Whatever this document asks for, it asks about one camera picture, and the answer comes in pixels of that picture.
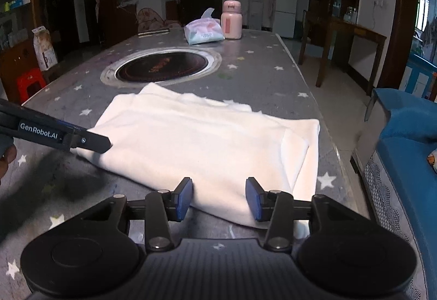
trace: round black cooktop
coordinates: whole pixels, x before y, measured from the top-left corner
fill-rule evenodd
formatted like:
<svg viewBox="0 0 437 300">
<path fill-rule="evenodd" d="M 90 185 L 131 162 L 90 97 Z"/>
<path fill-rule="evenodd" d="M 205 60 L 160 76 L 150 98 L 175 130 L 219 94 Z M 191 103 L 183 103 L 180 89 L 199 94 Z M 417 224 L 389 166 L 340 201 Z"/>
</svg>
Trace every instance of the round black cooktop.
<svg viewBox="0 0 437 300">
<path fill-rule="evenodd" d="M 200 72 L 207 59 L 191 52 L 169 52 L 140 57 L 124 64 L 117 78 L 126 82 L 161 82 Z"/>
</svg>

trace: window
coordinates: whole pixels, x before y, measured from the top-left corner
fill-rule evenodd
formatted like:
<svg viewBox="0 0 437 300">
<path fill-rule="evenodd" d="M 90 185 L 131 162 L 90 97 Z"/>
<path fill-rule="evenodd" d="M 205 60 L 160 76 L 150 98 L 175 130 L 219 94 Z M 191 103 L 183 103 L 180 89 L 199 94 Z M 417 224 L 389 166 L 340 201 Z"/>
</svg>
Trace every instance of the window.
<svg viewBox="0 0 437 300">
<path fill-rule="evenodd" d="M 429 0 L 419 0 L 417 6 L 416 28 L 421 31 L 425 30 L 425 27 L 427 26 L 429 7 Z"/>
</svg>

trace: finger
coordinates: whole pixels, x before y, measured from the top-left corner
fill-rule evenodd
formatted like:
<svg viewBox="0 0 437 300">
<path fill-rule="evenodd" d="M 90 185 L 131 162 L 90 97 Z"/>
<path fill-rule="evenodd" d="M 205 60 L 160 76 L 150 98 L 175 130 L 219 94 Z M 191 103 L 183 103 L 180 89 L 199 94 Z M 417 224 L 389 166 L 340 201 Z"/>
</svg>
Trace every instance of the finger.
<svg viewBox="0 0 437 300">
<path fill-rule="evenodd" d="M 17 158 L 17 148 L 15 145 L 12 145 L 7 148 L 4 153 L 4 159 L 7 163 L 11 163 L 14 159 Z"/>
<path fill-rule="evenodd" d="M 8 164 L 6 161 L 2 158 L 0 159 L 0 178 L 3 178 L 4 175 L 7 172 Z"/>
</svg>

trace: patterned pillow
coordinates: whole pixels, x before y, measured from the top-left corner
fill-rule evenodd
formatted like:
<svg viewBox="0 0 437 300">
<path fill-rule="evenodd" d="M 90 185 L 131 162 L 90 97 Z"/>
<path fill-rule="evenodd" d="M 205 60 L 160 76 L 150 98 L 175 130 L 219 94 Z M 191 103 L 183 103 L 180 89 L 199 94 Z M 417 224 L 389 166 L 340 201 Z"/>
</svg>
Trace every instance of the patterned pillow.
<svg viewBox="0 0 437 300">
<path fill-rule="evenodd" d="M 432 168 L 434 168 L 434 171 L 437 173 L 437 149 L 435 149 L 434 151 L 432 151 L 430 153 L 430 155 L 427 158 L 429 164 L 431 165 Z"/>
</svg>

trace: black robotic gripper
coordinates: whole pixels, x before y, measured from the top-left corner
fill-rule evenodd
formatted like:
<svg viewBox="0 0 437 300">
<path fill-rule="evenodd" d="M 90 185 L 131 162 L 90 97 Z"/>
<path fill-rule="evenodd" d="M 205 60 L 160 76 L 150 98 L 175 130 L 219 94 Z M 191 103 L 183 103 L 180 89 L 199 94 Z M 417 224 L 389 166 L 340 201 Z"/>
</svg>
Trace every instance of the black robotic gripper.
<svg viewBox="0 0 437 300">
<path fill-rule="evenodd" d="M 114 195 L 30 242 L 21 270 L 29 299 L 405 299 L 416 269 L 403 239 L 324 195 L 311 202 L 265 192 L 246 180 L 257 239 L 172 241 L 168 221 L 181 222 L 193 196 L 184 178 L 144 200 Z M 145 250 L 127 235 L 145 220 Z M 310 236 L 292 258 L 293 220 L 309 220 Z"/>
</svg>

